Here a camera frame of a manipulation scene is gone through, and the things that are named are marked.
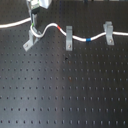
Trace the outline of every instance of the wire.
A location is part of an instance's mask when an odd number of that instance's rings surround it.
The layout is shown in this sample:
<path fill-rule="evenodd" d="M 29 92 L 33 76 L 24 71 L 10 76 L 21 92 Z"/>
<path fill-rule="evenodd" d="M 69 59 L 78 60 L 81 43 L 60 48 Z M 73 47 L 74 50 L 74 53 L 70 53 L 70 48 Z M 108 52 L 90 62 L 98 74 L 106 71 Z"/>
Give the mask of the wire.
<path fill-rule="evenodd" d="M 41 34 L 41 35 L 38 35 L 36 32 L 34 32 L 32 25 L 31 25 L 30 29 L 31 29 L 31 31 L 32 31 L 32 33 L 33 33 L 33 35 L 34 35 L 35 37 L 37 37 L 37 38 L 42 38 L 42 37 L 45 35 L 45 32 L 47 31 L 47 29 L 48 29 L 49 27 L 52 27 L 52 26 L 57 27 L 57 28 L 60 30 L 60 32 L 61 32 L 64 36 L 66 36 L 66 33 L 65 33 L 56 23 L 51 23 L 51 24 L 47 25 L 47 26 L 45 27 L 45 29 L 44 29 L 43 34 Z M 106 33 L 103 32 L 103 33 L 101 33 L 101 34 L 99 34 L 99 35 L 97 35 L 97 36 L 94 36 L 94 37 L 92 37 L 92 38 L 87 38 L 87 39 L 86 39 L 86 38 L 80 38 L 80 37 L 77 37 L 77 36 L 74 36 L 74 35 L 73 35 L 73 39 L 78 40 L 78 41 L 81 41 L 81 42 L 86 42 L 86 41 L 95 40 L 95 39 L 97 39 L 97 38 L 99 38 L 99 37 L 101 37 L 101 36 L 104 36 L 105 34 L 106 34 Z"/>
<path fill-rule="evenodd" d="M 128 36 L 128 33 L 123 33 L 123 32 L 113 32 L 113 34 L 118 36 Z"/>
<path fill-rule="evenodd" d="M 31 18 L 27 18 L 25 20 L 21 20 L 21 21 L 15 22 L 15 23 L 0 25 L 0 28 L 14 27 L 14 26 L 17 26 L 17 25 L 20 25 L 20 24 L 24 24 L 24 23 L 29 22 L 29 21 L 31 21 Z"/>
<path fill-rule="evenodd" d="M 15 23 L 0 25 L 0 28 L 14 27 L 14 26 L 17 26 L 17 25 L 20 25 L 20 24 L 24 24 L 24 23 L 29 22 L 29 21 L 31 21 L 31 18 L 27 18 L 27 19 L 25 19 L 25 20 L 18 21 L 18 22 L 15 22 Z M 33 33 L 33 35 L 34 35 L 35 37 L 37 37 L 37 38 L 42 38 L 42 37 L 45 35 L 47 29 L 48 29 L 49 27 L 52 27 L 52 26 L 57 27 L 57 28 L 60 30 L 60 32 L 61 32 L 64 36 L 67 35 L 66 32 L 64 32 L 56 23 L 51 23 L 51 24 L 47 25 L 47 26 L 45 27 L 45 29 L 44 29 L 44 32 L 43 32 L 41 35 L 39 35 L 39 34 L 37 34 L 36 32 L 34 32 L 32 25 L 31 25 L 30 29 L 31 29 L 31 31 L 32 31 L 32 33 Z M 123 32 L 113 32 L 113 34 L 114 34 L 114 35 L 121 35 L 121 36 L 128 36 L 128 33 L 123 33 Z M 73 35 L 73 39 L 78 40 L 78 41 L 81 41 L 81 42 L 89 42 L 89 41 L 96 40 L 96 39 L 98 39 L 99 37 L 102 37 L 102 36 L 104 36 L 104 35 L 106 35 L 105 32 L 103 32 L 103 33 L 101 33 L 101 34 L 98 34 L 98 35 L 96 35 L 96 36 L 94 36 L 94 37 L 91 37 L 91 38 L 81 38 L 81 37 L 77 37 L 77 36 Z"/>
<path fill-rule="evenodd" d="M 41 34 L 41 35 L 38 35 L 37 33 L 34 32 L 34 30 L 32 29 L 32 25 L 31 25 L 30 29 L 31 29 L 31 31 L 32 31 L 32 33 L 33 33 L 33 35 L 34 35 L 35 37 L 37 37 L 37 38 L 42 38 L 42 37 L 44 36 L 46 30 L 47 30 L 49 27 L 52 27 L 52 26 L 57 27 L 57 24 L 51 23 L 51 24 L 47 25 L 46 28 L 44 29 L 43 34 Z"/>
<path fill-rule="evenodd" d="M 57 27 L 64 36 L 67 35 L 66 32 L 64 32 L 56 23 L 51 23 L 51 24 L 47 25 L 44 29 L 43 34 L 41 34 L 41 35 L 38 35 L 37 33 L 34 32 L 32 25 L 31 25 L 31 31 L 32 31 L 34 36 L 36 36 L 38 38 L 42 38 L 45 35 L 45 32 L 47 31 L 47 29 L 49 27 L 52 27 L 52 26 Z M 128 36 L 128 33 L 123 33 L 123 32 L 113 32 L 113 34 L 114 35 L 121 35 L 121 36 Z M 81 38 L 81 37 L 77 37 L 77 36 L 73 35 L 73 39 L 81 41 L 81 42 L 89 42 L 89 41 L 96 40 L 96 39 L 98 39 L 104 35 L 106 35 L 106 32 L 103 32 L 103 33 L 98 34 L 98 35 L 91 37 L 91 38 Z"/>

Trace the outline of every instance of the white clamp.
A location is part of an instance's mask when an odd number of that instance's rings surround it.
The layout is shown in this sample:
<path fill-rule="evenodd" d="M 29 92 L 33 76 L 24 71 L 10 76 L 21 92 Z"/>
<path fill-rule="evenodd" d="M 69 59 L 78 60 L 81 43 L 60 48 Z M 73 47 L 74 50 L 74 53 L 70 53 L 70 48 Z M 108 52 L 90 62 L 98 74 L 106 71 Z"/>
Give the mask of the white clamp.
<path fill-rule="evenodd" d="M 114 45 L 114 40 L 112 37 L 113 34 L 113 26 L 111 21 L 105 22 L 103 25 L 104 31 L 106 32 L 106 40 L 108 45 Z"/>

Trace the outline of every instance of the cable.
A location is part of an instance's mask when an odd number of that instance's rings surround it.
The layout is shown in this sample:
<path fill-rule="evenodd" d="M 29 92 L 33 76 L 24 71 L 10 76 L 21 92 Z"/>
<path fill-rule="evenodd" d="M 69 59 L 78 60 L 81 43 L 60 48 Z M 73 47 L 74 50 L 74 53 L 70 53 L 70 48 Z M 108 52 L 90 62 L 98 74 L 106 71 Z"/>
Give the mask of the cable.
<path fill-rule="evenodd" d="M 17 26 L 17 25 L 20 25 L 20 24 L 24 24 L 24 23 L 29 22 L 29 21 L 31 21 L 31 18 L 27 18 L 25 20 L 21 20 L 21 21 L 15 22 L 15 23 L 0 25 L 0 28 L 14 27 L 14 26 Z"/>
<path fill-rule="evenodd" d="M 33 33 L 33 35 L 34 35 L 35 37 L 37 37 L 37 38 L 42 38 L 42 37 L 44 36 L 45 32 L 47 31 L 47 29 L 48 29 L 49 27 L 52 27 L 52 26 L 57 27 L 57 28 L 60 30 L 60 32 L 61 32 L 63 35 L 66 36 L 66 33 L 65 33 L 56 23 L 51 23 L 51 24 L 47 25 L 47 26 L 45 27 L 45 29 L 44 29 L 43 34 L 41 34 L 41 35 L 38 35 L 36 32 L 34 32 L 34 30 L 33 30 L 33 28 L 32 28 L 32 25 L 31 25 L 30 29 L 31 29 L 31 31 L 32 31 L 32 33 Z M 78 40 L 78 41 L 81 41 L 81 42 L 89 42 L 89 41 L 95 40 L 95 39 L 97 39 L 97 38 L 99 38 L 99 37 L 101 37 L 101 36 L 104 36 L 105 34 L 106 34 L 106 33 L 103 32 L 103 33 L 101 33 L 101 34 L 99 34 L 99 35 L 97 35 L 97 36 L 94 36 L 94 37 L 92 37 L 92 38 L 87 38 L 87 39 L 86 39 L 86 38 L 80 38 L 80 37 L 77 37 L 77 36 L 74 36 L 74 35 L 73 35 L 73 39 Z"/>
<path fill-rule="evenodd" d="M 128 36 L 128 33 L 123 33 L 123 32 L 113 32 L 113 34 L 118 36 Z"/>
<path fill-rule="evenodd" d="M 25 20 L 18 21 L 18 22 L 15 22 L 15 23 L 0 25 L 0 28 L 14 27 L 14 26 L 17 26 L 17 25 L 20 25 L 20 24 L 24 24 L 24 23 L 29 22 L 29 21 L 31 21 L 31 18 L 27 18 L 27 19 L 25 19 Z M 56 23 L 51 23 L 51 24 L 47 25 L 47 26 L 45 27 L 45 29 L 44 29 L 44 32 L 43 32 L 41 35 L 38 35 L 36 32 L 34 32 L 34 30 L 33 30 L 33 28 L 32 28 L 32 25 L 31 25 L 30 29 L 31 29 L 31 31 L 32 31 L 32 33 L 33 33 L 33 35 L 34 35 L 35 37 L 37 37 L 37 38 L 42 38 L 42 37 L 45 35 L 45 32 L 47 31 L 47 29 L 48 29 L 49 27 L 52 27 L 52 26 L 57 27 L 57 28 L 60 30 L 60 32 L 61 32 L 64 36 L 66 36 L 66 32 L 64 32 Z M 121 35 L 121 36 L 128 36 L 128 33 L 123 33 L 123 32 L 113 32 L 113 34 L 114 34 L 114 35 Z M 96 35 L 96 36 L 94 36 L 94 37 L 91 37 L 91 38 L 81 38 L 81 37 L 77 37 L 77 36 L 73 35 L 73 39 L 78 40 L 78 41 L 81 41 L 81 42 L 89 42 L 89 41 L 96 40 L 96 39 L 98 39 L 99 37 L 104 36 L 104 35 L 106 35 L 105 32 L 103 32 L 103 33 L 101 33 L 101 34 L 98 34 L 98 35 Z"/>

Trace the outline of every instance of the cable clip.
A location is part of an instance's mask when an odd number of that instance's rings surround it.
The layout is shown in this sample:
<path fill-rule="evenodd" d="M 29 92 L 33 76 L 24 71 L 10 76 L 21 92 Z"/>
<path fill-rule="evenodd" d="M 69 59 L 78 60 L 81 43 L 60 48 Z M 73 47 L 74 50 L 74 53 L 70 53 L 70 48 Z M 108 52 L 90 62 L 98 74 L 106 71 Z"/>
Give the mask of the cable clip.
<path fill-rule="evenodd" d="M 72 51 L 72 26 L 66 26 L 66 51 Z"/>
<path fill-rule="evenodd" d="M 112 37 L 113 34 L 113 25 L 111 21 L 106 21 L 103 25 L 104 31 L 106 32 L 106 40 L 108 45 L 114 45 L 114 40 Z"/>

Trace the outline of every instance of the metal bracket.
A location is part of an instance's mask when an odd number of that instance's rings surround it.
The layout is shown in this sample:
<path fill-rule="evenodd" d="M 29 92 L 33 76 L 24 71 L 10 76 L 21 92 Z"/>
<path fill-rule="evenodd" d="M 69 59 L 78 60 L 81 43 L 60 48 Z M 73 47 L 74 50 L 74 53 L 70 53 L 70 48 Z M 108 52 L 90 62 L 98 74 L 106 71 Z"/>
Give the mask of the metal bracket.
<path fill-rule="evenodd" d="M 72 26 L 66 26 L 66 51 L 72 51 Z"/>
<path fill-rule="evenodd" d="M 29 40 L 23 45 L 23 48 L 25 49 L 25 51 L 27 52 L 34 44 L 36 44 L 39 41 L 40 38 L 35 37 L 31 30 L 29 30 Z"/>
<path fill-rule="evenodd" d="M 111 21 L 105 22 L 105 24 L 103 25 L 103 27 L 104 27 L 104 31 L 106 32 L 107 44 L 108 45 L 114 45 L 114 40 L 113 40 L 113 37 L 112 37 L 112 34 L 113 34 L 112 22 Z"/>

